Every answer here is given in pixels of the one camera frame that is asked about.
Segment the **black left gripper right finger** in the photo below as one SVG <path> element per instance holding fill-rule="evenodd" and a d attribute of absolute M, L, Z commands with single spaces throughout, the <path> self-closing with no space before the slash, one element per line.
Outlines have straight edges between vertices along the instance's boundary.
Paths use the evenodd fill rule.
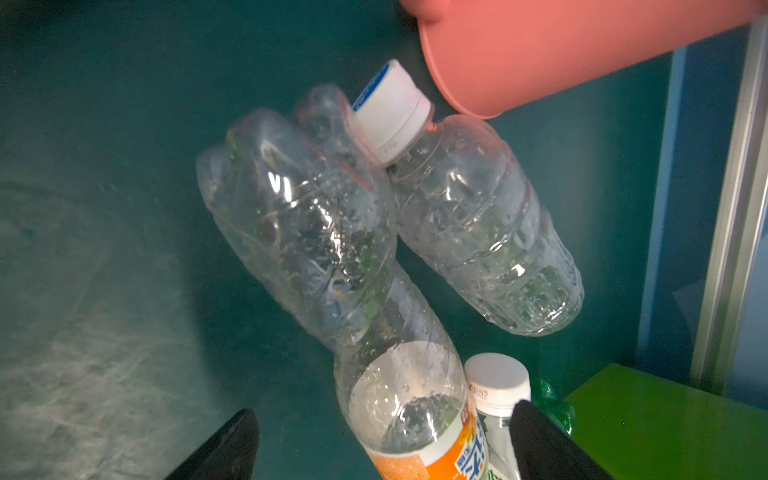
<path fill-rule="evenodd" d="M 530 401 L 515 405 L 510 438 L 523 480 L 612 479 Z"/>

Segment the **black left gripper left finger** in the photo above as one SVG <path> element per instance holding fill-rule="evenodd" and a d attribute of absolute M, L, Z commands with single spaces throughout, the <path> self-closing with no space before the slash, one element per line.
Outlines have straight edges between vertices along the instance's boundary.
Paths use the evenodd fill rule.
<path fill-rule="evenodd" d="M 241 409 L 166 479 L 251 479 L 258 446 L 257 417 L 251 409 Z"/>

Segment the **clear bottle orange Fanta label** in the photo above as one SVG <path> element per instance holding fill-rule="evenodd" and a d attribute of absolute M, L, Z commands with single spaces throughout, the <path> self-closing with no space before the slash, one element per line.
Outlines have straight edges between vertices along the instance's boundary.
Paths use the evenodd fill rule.
<path fill-rule="evenodd" d="M 385 479 L 481 479 L 458 353 L 396 259 L 394 195 L 335 85 L 261 108 L 201 154 L 205 206 L 249 273 L 334 356 L 336 395 Z"/>

